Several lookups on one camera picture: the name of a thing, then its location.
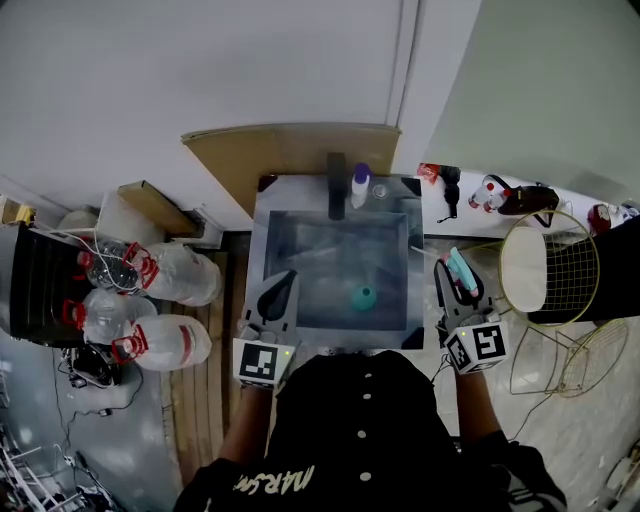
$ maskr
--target black faucet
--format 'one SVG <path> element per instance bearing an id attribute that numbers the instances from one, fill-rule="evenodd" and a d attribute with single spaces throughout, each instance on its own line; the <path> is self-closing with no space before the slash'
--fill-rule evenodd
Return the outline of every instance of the black faucet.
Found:
<path id="1" fill-rule="evenodd" d="M 344 219 L 344 203 L 347 199 L 347 159 L 344 153 L 327 153 L 327 178 L 329 181 L 329 218 Z"/>

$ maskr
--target large plastic bottle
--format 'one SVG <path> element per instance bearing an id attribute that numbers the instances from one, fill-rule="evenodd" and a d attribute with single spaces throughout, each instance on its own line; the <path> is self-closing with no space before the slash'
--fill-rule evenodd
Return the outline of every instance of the large plastic bottle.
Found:
<path id="1" fill-rule="evenodd" d="M 138 271 L 138 285 L 154 299 L 205 306 L 222 287 L 218 266 L 182 244 L 155 244 L 146 250 L 134 244 L 126 259 Z"/>
<path id="2" fill-rule="evenodd" d="M 112 347 L 120 364 L 135 360 L 147 370 L 166 372 L 202 363 L 211 352 L 211 339 L 195 318 L 158 315 L 138 318 Z"/>
<path id="3" fill-rule="evenodd" d="M 93 242 L 89 242 L 89 245 L 95 249 Z M 88 251 L 78 254 L 78 263 L 84 267 L 87 279 L 93 286 L 128 294 L 140 292 L 136 284 L 138 273 L 122 261 L 127 252 L 125 244 L 116 240 L 99 240 L 97 251 L 102 254 L 104 262 L 97 254 Z"/>
<path id="4" fill-rule="evenodd" d="M 125 329 L 138 318 L 157 314 L 156 307 L 148 299 L 96 288 L 81 304 L 64 301 L 62 318 L 84 331 L 88 341 L 110 345 L 124 336 Z"/>

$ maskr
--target sink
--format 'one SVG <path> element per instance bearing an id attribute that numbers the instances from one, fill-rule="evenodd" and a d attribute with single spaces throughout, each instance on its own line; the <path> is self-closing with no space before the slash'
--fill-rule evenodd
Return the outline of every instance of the sink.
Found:
<path id="1" fill-rule="evenodd" d="M 298 272 L 298 327 L 404 331 L 407 250 L 404 213 L 272 211 L 264 278 Z"/>

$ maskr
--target cardboard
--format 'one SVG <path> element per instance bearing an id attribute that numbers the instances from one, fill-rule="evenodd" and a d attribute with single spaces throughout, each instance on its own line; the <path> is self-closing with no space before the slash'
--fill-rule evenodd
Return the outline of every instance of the cardboard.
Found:
<path id="1" fill-rule="evenodd" d="M 382 125 L 299 123 L 193 132 L 182 142 L 253 217 L 260 176 L 325 173 L 330 152 L 344 153 L 348 169 L 366 162 L 386 176 L 399 136 Z"/>
<path id="2" fill-rule="evenodd" d="M 193 235 L 198 226 L 147 181 L 123 185 L 118 195 L 170 235 Z"/>

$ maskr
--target white wall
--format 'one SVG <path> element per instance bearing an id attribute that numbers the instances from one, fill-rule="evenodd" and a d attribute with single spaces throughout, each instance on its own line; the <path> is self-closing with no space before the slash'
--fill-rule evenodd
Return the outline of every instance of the white wall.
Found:
<path id="1" fill-rule="evenodd" d="M 639 143 L 627 0 L 483 0 L 424 161 L 615 201 L 640 197 Z"/>
<path id="2" fill-rule="evenodd" d="M 66 208 L 149 180 L 226 228 L 251 221 L 180 143 L 257 123 L 384 124 L 401 1 L 8 0 L 0 186 Z"/>

